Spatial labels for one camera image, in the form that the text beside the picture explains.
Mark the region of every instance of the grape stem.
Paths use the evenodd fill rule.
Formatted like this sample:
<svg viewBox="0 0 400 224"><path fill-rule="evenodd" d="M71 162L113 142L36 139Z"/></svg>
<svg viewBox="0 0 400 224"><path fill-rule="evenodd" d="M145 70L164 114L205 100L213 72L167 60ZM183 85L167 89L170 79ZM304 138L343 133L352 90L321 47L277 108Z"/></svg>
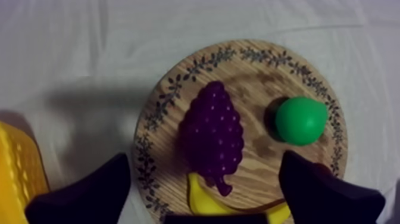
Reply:
<svg viewBox="0 0 400 224"><path fill-rule="evenodd" d="M233 188L231 185L225 183L223 176L214 177L214 181L215 184L217 185L218 191L222 196L226 197L231 193Z"/></svg>

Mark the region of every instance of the purple grapes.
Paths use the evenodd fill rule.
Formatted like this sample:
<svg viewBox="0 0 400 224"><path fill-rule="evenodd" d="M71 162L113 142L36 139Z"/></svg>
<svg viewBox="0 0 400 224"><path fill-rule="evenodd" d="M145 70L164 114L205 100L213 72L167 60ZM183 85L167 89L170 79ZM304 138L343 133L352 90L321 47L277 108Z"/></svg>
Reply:
<svg viewBox="0 0 400 224"><path fill-rule="evenodd" d="M242 161L243 128L221 82L210 82L179 125L179 147L185 152L193 171L212 178L222 196L232 191L224 175L236 172Z"/></svg>

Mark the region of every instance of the wooden plate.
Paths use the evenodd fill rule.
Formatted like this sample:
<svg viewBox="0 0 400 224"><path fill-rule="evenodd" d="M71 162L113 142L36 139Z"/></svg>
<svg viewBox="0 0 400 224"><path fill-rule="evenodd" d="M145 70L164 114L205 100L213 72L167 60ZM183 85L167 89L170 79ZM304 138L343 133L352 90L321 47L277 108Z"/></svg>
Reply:
<svg viewBox="0 0 400 224"><path fill-rule="evenodd" d="M253 40L224 42L204 48L173 67L150 94L140 116L133 160L143 201L156 223L166 214L190 214L186 198L189 168L174 142L190 102L213 80L225 84L240 113L245 139L237 172L225 177L233 192L223 198L215 187L210 188L219 200L233 207L251 208L282 198L277 174L286 149L323 163L343 177L346 126L335 93L323 76L284 47ZM323 136L306 147L277 141L264 125L264 119L270 122L269 112L282 98L295 96L314 98L329 108Z"/></svg>

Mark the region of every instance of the floral border pattern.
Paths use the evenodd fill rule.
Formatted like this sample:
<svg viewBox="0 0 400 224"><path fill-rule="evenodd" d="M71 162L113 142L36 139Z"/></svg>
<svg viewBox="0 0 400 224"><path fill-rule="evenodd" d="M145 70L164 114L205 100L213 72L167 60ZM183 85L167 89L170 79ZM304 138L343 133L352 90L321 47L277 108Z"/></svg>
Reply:
<svg viewBox="0 0 400 224"><path fill-rule="evenodd" d="M137 177L141 188L146 191L145 204L146 208L153 209L154 212L160 214L160 222L165 219L168 214L173 214L173 211L169 209L169 204L163 202L159 197L156 196L155 190L160 187L152 174L156 171L157 167L154 164L155 161L150 156L150 150L152 150L153 142L149 140L149 132L155 132L161 124L164 122L164 116L168 115L168 106L175 106L175 100L180 99L180 90L183 88L183 84L187 81L196 82L196 76L201 74L201 70L212 71L213 68L217 68L220 63L225 63L232 60L234 55L238 52L231 46L225 48L219 48L217 52L211 53L210 55L203 55L201 58L193 59L191 66L186 68L185 74L177 74L175 79L168 78L167 93L158 96L158 101L155 104L155 111L153 113L145 114L145 125L144 128L147 133L142 136L136 136L135 139L135 150L138 153L138 157L135 158L137 161L137 171L139 176ZM330 168L335 176L339 175L339 160L343 156L342 147L340 143L343 141L343 127L339 122L339 106L335 99L330 96L327 91L328 88L324 86L322 81L318 81L313 76L312 71L288 55L286 51L275 53L270 49L256 51L253 48L247 47L239 50L241 60L248 60L251 63L266 63L268 66L286 66L290 69L290 74L299 76L302 79L302 83L312 89L317 96L322 97L325 100L325 104L329 111L329 123L332 126L333 140L335 141L334 153L331 156L332 162Z"/></svg>

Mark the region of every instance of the toy fruit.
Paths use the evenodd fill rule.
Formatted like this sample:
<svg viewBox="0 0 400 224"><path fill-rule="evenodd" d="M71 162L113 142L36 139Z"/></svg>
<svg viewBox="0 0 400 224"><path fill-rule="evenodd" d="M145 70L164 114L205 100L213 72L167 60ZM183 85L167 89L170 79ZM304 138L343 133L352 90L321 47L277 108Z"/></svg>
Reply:
<svg viewBox="0 0 400 224"><path fill-rule="evenodd" d="M198 182L198 174L190 173L189 178L189 207L198 216L227 216L244 214L244 211L232 209L214 199ZM281 224L290 216L286 202L280 203L265 211L269 224Z"/></svg>
<svg viewBox="0 0 400 224"><path fill-rule="evenodd" d="M214 180L222 196L232 191L224 175L242 161L243 128L221 82L210 82L190 105L179 127L178 145L194 172Z"/></svg>
<svg viewBox="0 0 400 224"><path fill-rule="evenodd" d="M28 224L24 209L49 191L35 142L0 122L0 223Z"/></svg>
<svg viewBox="0 0 400 224"><path fill-rule="evenodd" d="M285 101L276 114L279 135L292 145L308 145L323 133L328 118L326 105L307 97Z"/></svg>

